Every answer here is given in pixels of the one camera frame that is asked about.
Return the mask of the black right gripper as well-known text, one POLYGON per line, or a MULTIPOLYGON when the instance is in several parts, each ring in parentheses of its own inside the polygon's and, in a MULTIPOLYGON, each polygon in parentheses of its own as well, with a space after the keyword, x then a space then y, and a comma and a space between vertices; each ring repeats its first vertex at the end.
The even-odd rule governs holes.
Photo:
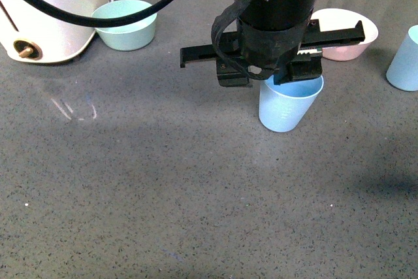
POLYGON ((274 85, 313 80, 322 74, 322 50, 358 44, 365 39, 364 25, 323 31, 324 20, 307 20, 283 31, 260 31, 244 22, 222 33, 219 44, 181 48, 180 66, 194 61, 216 61, 223 87, 248 87, 250 80, 273 78, 274 85))

